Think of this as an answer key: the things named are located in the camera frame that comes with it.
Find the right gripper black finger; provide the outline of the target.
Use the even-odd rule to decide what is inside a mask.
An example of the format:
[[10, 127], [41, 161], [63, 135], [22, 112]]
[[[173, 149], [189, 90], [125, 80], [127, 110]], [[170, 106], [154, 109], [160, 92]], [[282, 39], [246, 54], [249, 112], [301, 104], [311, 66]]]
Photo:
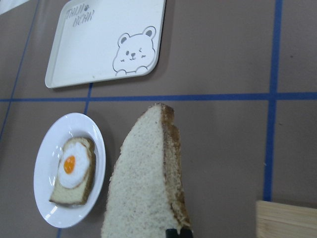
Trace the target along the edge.
[[190, 229], [182, 228], [179, 232], [177, 229], [167, 229], [165, 231], [166, 238], [193, 238], [193, 233]]

